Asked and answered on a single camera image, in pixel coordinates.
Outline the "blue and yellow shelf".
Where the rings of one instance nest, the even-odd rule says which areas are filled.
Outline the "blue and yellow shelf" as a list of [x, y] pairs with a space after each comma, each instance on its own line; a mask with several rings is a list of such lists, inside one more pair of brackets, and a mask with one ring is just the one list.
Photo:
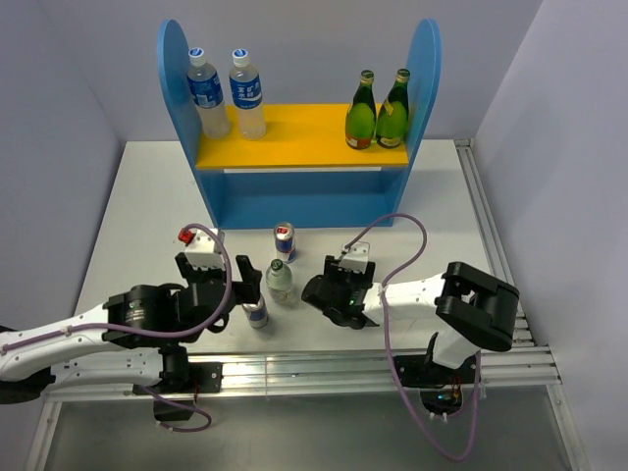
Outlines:
[[363, 227], [398, 209], [436, 101], [442, 40], [434, 19], [416, 27], [408, 51], [410, 122], [402, 145], [365, 150], [344, 141], [343, 104], [264, 108], [267, 132], [212, 140], [187, 86], [188, 44], [175, 20], [157, 39], [163, 99], [212, 223], [227, 230]]

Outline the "Pocari Sweat bottle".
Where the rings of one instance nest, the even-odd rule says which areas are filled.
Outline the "Pocari Sweat bottle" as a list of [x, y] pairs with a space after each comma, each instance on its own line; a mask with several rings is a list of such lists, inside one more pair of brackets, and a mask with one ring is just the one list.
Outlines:
[[196, 106], [204, 134], [221, 139], [231, 131], [223, 89], [217, 70], [206, 58], [202, 48], [188, 50], [187, 83]]
[[236, 108], [238, 128], [245, 139], [256, 140], [266, 133], [259, 72], [252, 65], [246, 49], [235, 49], [232, 59], [230, 87]]

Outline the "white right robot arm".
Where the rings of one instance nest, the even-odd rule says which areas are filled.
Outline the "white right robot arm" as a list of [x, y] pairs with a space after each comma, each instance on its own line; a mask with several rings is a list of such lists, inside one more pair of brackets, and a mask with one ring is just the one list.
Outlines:
[[519, 303], [514, 286], [464, 262], [451, 262], [427, 279], [387, 286], [374, 282], [375, 268], [369, 261], [364, 270], [352, 272], [329, 255], [323, 273], [305, 285], [301, 298], [333, 324], [353, 330], [438, 319], [425, 353], [393, 357], [404, 387], [471, 384], [477, 352], [512, 348]]

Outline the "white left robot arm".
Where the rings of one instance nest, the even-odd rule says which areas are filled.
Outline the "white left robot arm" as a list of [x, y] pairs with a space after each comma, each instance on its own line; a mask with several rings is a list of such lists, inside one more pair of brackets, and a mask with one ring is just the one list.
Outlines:
[[236, 305], [261, 297], [261, 272], [245, 255], [235, 261], [241, 278], [230, 282], [226, 269], [195, 268], [178, 254], [182, 285], [138, 285], [59, 323], [2, 328], [2, 403], [95, 384], [186, 392], [192, 385], [186, 345], [203, 331], [221, 333]]

